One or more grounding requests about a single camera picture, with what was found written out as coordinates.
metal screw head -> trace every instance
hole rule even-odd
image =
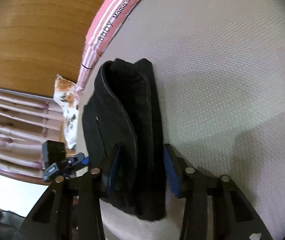
[[[58,176],[57,178],[55,178],[55,181],[56,181],[57,183],[60,183],[60,182],[63,182],[64,179],[65,179],[64,176]]]
[[[98,169],[98,168],[93,168],[93,169],[90,170],[90,173],[94,174],[94,175],[98,174],[99,172],[100,172],[100,169]]]
[[[185,171],[189,174],[193,174],[195,172],[195,169],[193,167],[188,167],[185,169]]]
[[[223,182],[229,182],[229,181],[230,181],[230,177],[227,176],[227,175],[223,175],[223,176],[221,177],[221,180],[222,180]]]

wooden surface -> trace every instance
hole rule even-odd
[[[85,36],[104,0],[0,0],[0,88],[52,97],[76,81]]]

black cloth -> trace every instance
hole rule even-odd
[[[82,124],[91,168],[121,147],[116,190],[105,201],[140,219],[163,218],[163,132],[151,62],[105,62]]]

black towel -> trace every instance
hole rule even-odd
[[[140,219],[163,218],[163,132],[151,62],[105,62],[82,122],[90,167],[121,146],[116,190],[105,201]]]

textured white surface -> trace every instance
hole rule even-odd
[[[116,57],[153,63],[165,142],[195,167],[229,174],[282,239],[285,0],[142,0],[97,66]],[[86,152],[81,125],[78,134],[77,150]],[[168,201],[162,221],[139,221],[105,203],[103,220],[119,239],[178,239],[182,203]]]

